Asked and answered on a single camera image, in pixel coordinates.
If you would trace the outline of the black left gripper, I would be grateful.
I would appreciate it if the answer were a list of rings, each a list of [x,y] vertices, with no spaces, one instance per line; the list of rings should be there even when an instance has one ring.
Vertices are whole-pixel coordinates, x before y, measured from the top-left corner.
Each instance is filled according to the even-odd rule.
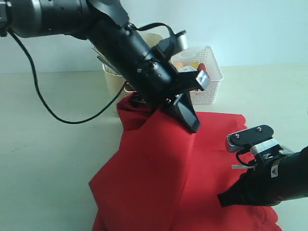
[[[118,27],[99,21],[90,29],[91,43],[107,58],[123,78],[144,99],[146,104],[162,111],[196,133],[201,125],[191,101],[190,91],[207,87],[209,78],[199,71],[178,72],[158,49],[150,47],[139,31],[159,26],[159,23],[136,28],[133,24]],[[170,44],[175,33],[170,29]]]

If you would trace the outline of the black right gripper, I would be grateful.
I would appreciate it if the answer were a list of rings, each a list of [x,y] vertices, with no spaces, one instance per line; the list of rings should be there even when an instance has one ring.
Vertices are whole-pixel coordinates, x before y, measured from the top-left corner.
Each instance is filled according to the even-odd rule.
[[[248,170],[217,197],[221,207],[273,206],[298,199],[298,154],[275,159],[263,169]]]

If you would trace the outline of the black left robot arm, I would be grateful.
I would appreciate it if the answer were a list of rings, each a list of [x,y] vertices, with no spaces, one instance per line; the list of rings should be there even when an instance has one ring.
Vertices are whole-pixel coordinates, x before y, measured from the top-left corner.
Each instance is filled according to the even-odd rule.
[[[90,41],[125,81],[153,110],[158,108],[195,133],[200,121],[190,97],[204,90],[203,71],[179,72],[171,58],[186,49],[185,31],[149,46],[118,0],[3,0],[0,3],[0,35],[22,38],[68,35]]]

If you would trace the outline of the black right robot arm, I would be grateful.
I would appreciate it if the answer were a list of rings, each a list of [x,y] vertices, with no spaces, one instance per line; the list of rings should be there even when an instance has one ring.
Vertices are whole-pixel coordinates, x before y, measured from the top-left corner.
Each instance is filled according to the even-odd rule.
[[[308,148],[289,156],[276,156],[263,166],[248,169],[225,192],[217,195],[222,207],[275,206],[307,198]]]

